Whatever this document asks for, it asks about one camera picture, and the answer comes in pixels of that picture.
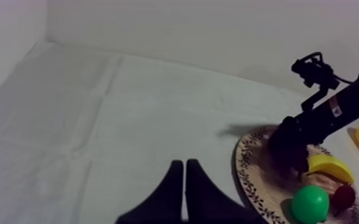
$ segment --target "white wall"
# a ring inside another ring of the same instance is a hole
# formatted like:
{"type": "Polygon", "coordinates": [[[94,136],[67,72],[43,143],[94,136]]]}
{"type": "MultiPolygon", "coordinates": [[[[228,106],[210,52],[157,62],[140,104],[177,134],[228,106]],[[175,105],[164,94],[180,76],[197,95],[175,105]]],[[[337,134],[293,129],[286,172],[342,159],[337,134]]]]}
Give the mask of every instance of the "white wall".
{"type": "Polygon", "coordinates": [[[356,0],[50,0],[48,37],[306,92],[291,64],[313,51],[359,71],[356,0]]]}
{"type": "Polygon", "coordinates": [[[46,0],[0,0],[0,84],[45,34],[46,0]]]}

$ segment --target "wooden plate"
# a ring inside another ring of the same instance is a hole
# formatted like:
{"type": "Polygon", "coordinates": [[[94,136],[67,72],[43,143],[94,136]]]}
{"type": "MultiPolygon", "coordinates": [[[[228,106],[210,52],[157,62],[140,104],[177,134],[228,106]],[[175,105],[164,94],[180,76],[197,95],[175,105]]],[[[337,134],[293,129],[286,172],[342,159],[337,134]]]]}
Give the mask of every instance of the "wooden plate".
{"type": "MultiPolygon", "coordinates": [[[[331,195],[342,185],[342,182],[329,175],[314,173],[298,178],[276,172],[272,157],[267,152],[267,140],[276,126],[261,126],[251,130],[242,137],[235,149],[235,167],[237,177],[256,211],[268,223],[298,223],[290,212],[293,195],[305,185],[318,185],[331,195]]],[[[323,147],[309,145],[310,156],[330,153],[323,147]]],[[[359,223],[359,198],[356,195],[354,205],[334,217],[330,207],[326,224],[359,223]]]]}

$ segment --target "yellow banana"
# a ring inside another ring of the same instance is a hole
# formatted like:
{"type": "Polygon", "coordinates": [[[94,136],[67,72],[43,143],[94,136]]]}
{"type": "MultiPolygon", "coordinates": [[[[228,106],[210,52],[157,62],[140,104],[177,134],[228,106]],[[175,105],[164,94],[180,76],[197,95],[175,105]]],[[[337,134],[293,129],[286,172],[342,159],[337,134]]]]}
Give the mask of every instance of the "yellow banana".
{"type": "Polygon", "coordinates": [[[312,155],[309,160],[309,173],[321,171],[342,181],[354,183],[351,169],[341,160],[330,155],[312,155]]]}

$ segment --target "white tablecloth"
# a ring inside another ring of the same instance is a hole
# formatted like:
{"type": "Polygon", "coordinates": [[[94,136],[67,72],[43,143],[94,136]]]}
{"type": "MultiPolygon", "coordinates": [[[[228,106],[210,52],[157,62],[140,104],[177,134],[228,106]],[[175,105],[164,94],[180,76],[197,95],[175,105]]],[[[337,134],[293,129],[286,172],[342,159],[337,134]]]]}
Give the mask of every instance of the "white tablecloth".
{"type": "MultiPolygon", "coordinates": [[[[173,159],[197,158],[241,204],[230,161],[237,140],[297,115],[304,99],[163,61],[47,48],[0,87],[0,223],[113,223],[173,159]]],[[[324,146],[351,167],[359,193],[348,127],[324,146]]]]}

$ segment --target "plastic ball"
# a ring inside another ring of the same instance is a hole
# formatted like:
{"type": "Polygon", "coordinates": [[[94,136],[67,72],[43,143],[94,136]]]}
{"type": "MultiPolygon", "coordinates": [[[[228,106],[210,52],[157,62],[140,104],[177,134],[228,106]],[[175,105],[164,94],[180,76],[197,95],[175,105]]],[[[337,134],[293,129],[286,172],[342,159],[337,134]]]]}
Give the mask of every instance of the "plastic ball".
{"type": "Polygon", "coordinates": [[[316,224],[327,219],[330,200],[327,192],[319,186],[305,186],[295,195],[291,203],[295,219],[305,224],[316,224]]]}

